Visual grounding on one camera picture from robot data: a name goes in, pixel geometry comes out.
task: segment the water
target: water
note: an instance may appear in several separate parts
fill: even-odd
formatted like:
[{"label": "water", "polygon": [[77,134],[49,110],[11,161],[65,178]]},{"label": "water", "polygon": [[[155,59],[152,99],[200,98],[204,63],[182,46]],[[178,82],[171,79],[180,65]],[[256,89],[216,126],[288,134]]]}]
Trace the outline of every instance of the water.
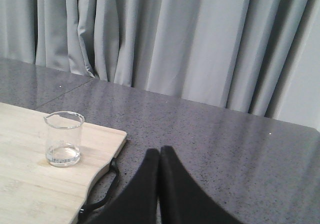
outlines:
[{"label": "water", "polygon": [[69,167],[80,160],[79,149],[70,143],[50,147],[45,156],[48,162],[56,167]]}]

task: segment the speckled stone surface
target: speckled stone surface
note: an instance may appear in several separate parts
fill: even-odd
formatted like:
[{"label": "speckled stone surface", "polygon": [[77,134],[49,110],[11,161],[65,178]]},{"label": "speckled stone surface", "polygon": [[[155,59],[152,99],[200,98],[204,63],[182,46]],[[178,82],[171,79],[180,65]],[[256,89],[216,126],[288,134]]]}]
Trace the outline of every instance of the speckled stone surface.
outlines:
[{"label": "speckled stone surface", "polygon": [[[128,133],[130,141],[118,157],[117,194],[148,148],[171,145],[203,190],[240,221],[320,223],[320,134],[315,129],[99,80],[36,110],[75,111],[89,123]],[[102,178],[89,202],[104,196],[112,178]]]},{"label": "speckled stone surface", "polygon": [[35,109],[92,78],[0,58],[0,102]]}]

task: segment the curtain fold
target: curtain fold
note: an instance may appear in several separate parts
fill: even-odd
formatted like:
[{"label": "curtain fold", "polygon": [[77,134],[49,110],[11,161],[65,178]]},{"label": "curtain fold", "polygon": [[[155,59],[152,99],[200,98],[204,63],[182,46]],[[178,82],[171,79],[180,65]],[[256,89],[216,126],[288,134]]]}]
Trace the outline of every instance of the curtain fold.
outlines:
[{"label": "curtain fold", "polygon": [[320,128],[316,105],[284,111],[300,86],[320,102],[320,83],[297,74],[320,75],[306,57],[318,58],[316,0],[0,3],[2,58]]}]

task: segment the glass beaker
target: glass beaker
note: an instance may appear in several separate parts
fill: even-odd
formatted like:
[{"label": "glass beaker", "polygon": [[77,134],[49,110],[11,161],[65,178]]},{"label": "glass beaker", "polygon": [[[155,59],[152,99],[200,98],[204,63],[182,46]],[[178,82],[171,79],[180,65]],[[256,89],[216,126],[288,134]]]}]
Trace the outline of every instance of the glass beaker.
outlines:
[{"label": "glass beaker", "polygon": [[44,117],[48,126],[45,157],[55,167],[70,167],[80,160],[83,115],[73,111],[57,111]]}]

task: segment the table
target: table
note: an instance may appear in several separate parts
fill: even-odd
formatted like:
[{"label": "table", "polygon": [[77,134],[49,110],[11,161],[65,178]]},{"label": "table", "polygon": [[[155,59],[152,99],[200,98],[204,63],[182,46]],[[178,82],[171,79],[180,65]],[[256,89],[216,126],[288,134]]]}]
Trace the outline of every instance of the table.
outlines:
[{"label": "table", "polygon": [[[126,131],[117,195],[148,148],[170,145],[240,221],[320,223],[320,134],[313,128],[8,59],[0,59],[0,102],[79,112],[89,123]],[[103,197],[111,180],[105,176],[89,202]]]}]

